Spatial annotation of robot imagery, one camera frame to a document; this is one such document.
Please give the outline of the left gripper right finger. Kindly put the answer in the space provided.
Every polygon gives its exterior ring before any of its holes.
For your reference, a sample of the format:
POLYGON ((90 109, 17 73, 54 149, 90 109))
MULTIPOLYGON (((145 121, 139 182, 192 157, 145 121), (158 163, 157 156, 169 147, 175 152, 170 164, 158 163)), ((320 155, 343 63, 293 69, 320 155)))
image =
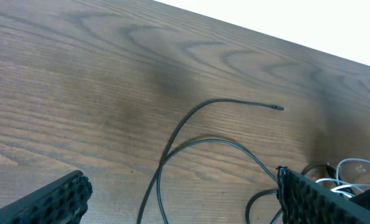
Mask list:
POLYGON ((370 211, 287 167, 277 167, 284 223, 370 224, 370 211))

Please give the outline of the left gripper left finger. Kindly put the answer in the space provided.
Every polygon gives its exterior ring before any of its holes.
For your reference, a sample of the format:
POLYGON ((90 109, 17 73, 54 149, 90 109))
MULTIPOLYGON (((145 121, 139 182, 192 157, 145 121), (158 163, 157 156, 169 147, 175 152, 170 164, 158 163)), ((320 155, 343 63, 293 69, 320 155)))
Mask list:
POLYGON ((92 193, 88 177, 75 170, 0 208, 0 224, 80 223, 92 193))

